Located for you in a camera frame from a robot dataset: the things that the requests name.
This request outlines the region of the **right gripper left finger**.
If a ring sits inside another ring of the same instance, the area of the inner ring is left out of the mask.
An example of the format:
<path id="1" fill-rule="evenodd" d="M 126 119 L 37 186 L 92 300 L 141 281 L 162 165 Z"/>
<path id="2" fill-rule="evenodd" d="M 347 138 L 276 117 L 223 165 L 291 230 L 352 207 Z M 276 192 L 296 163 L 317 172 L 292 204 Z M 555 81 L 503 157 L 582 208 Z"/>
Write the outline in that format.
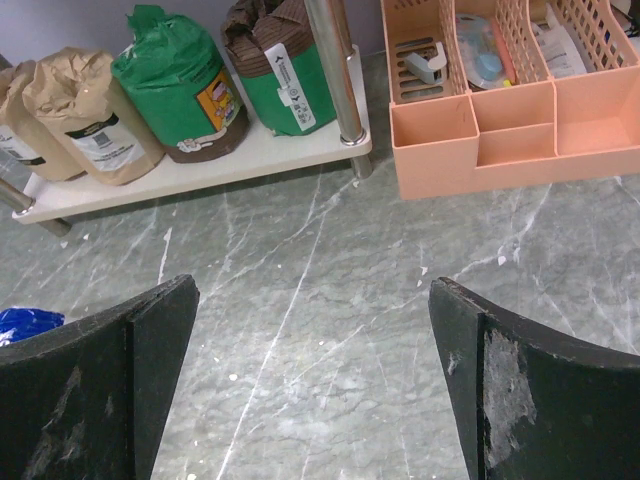
<path id="1" fill-rule="evenodd" d="M 199 296 L 179 275 L 2 347 L 2 478 L 150 478 Z"/>

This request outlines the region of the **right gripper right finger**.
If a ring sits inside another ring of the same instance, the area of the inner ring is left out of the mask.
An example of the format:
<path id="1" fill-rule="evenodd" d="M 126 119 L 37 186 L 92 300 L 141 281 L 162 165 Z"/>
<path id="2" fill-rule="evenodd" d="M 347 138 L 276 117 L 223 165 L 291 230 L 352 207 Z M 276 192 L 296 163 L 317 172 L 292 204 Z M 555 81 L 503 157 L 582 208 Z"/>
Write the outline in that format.
<path id="1" fill-rule="evenodd" d="M 446 277 L 431 283 L 429 315 L 470 478 L 638 478 L 638 356 Z"/>

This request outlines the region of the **brown paper roll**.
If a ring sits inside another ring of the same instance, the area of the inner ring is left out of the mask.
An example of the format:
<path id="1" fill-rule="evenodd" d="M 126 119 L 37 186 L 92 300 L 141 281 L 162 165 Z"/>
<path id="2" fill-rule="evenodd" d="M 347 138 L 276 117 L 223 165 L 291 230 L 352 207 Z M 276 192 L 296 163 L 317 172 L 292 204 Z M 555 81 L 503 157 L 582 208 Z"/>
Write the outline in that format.
<path id="1" fill-rule="evenodd" d="M 120 186 L 152 171 L 165 151 L 119 81 L 113 56 L 66 47 L 39 60 L 26 109 L 89 175 Z"/>
<path id="2" fill-rule="evenodd" d="M 35 65 L 29 60 L 1 71 L 1 151 L 45 180 L 67 181 L 85 170 L 24 105 Z"/>

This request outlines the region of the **green roll brown top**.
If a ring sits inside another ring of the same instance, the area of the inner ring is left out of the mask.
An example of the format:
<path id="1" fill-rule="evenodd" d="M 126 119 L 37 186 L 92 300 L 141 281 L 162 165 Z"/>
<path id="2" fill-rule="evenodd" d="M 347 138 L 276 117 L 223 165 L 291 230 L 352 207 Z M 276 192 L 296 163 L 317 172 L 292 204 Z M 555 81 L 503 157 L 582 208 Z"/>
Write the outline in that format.
<path id="1" fill-rule="evenodd" d="M 336 120 L 304 2 L 238 1 L 221 37 L 258 119 L 272 134 L 308 135 Z"/>

